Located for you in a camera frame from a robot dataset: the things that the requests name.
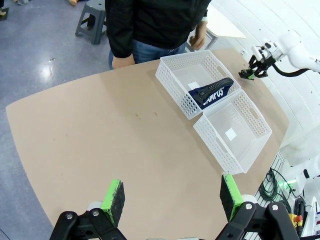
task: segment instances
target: black jacket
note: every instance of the black jacket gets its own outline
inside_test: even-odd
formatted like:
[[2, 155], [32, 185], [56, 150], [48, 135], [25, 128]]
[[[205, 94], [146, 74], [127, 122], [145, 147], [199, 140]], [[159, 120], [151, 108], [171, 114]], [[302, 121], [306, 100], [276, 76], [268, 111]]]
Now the black jacket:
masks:
[[132, 39], [175, 49], [207, 14], [211, 0], [105, 0], [107, 35], [117, 58], [129, 57]]

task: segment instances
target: white wall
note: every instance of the white wall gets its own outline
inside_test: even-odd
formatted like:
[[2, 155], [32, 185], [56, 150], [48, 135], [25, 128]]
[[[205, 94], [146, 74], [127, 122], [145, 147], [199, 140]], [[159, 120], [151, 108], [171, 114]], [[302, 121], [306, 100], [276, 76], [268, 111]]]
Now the white wall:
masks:
[[[261, 45], [264, 39], [274, 41], [289, 29], [295, 29], [302, 36], [306, 48], [320, 56], [320, 0], [213, 0], [211, 4], [247, 37], [219, 38], [218, 46], [232, 46], [239, 53], [245, 51], [243, 57], [247, 61], [252, 55], [253, 45]], [[296, 70], [288, 59], [277, 65], [284, 72]], [[287, 78], [277, 74], [273, 68], [268, 74], [269, 77], [262, 80], [290, 120], [281, 151], [290, 158], [303, 149], [303, 157], [314, 157], [314, 141], [320, 142], [320, 127], [317, 128], [320, 126], [320, 74], [308, 71], [301, 76]], [[312, 141], [303, 138], [307, 133]]]

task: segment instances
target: jeans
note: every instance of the jeans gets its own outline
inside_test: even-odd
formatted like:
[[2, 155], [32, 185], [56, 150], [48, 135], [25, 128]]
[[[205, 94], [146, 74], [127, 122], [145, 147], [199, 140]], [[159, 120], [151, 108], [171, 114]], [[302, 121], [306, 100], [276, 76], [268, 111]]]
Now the jeans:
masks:
[[[134, 62], [136, 64], [157, 60], [164, 56], [183, 54], [186, 48], [186, 43], [183, 43], [182, 45], [178, 46], [175, 49], [165, 49], [165, 48], [160, 48], [156, 46], [151, 46], [149, 44], [146, 44], [137, 40], [133, 40], [132, 44], [133, 44], [132, 54], [133, 54]], [[114, 69], [112, 67], [113, 59], [114, 59], [114, 54], [110, 50], [110, 53], [109, 53], [110, 70]]]

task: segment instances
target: white plastic basket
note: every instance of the white plastic basket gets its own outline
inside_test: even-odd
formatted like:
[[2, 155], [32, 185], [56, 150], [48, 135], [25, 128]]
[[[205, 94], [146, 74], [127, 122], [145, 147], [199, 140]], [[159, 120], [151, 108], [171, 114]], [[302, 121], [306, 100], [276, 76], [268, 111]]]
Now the white plastic basket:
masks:
[[[192, 86], [204, 87], [229, 77], [234, 83], [227, 97], [241, 89], [232, 74], [210, 50], [161, 57], [155, 76], [189, 120], [203, 111], [189, 94], [190, 90], [196, 88]], [[206, 111], [225, 98], [216, 101], [204, 110]]]
[[227, 174], [246, 173], [272, 133], [243, 90], [204, 111], [193, 127]]

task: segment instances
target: navy blue pouch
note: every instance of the navy blue pouch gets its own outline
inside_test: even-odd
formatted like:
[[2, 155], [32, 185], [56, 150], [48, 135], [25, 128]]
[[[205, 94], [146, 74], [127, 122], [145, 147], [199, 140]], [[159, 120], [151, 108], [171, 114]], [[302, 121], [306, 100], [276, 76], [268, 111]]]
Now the navy blue pouch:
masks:
[[203, 110], [227, 96], [232, 84], [234, 81], [230, 77], [226, 77], [209, 85], [195, 88], [189, 91], [189, 94]]

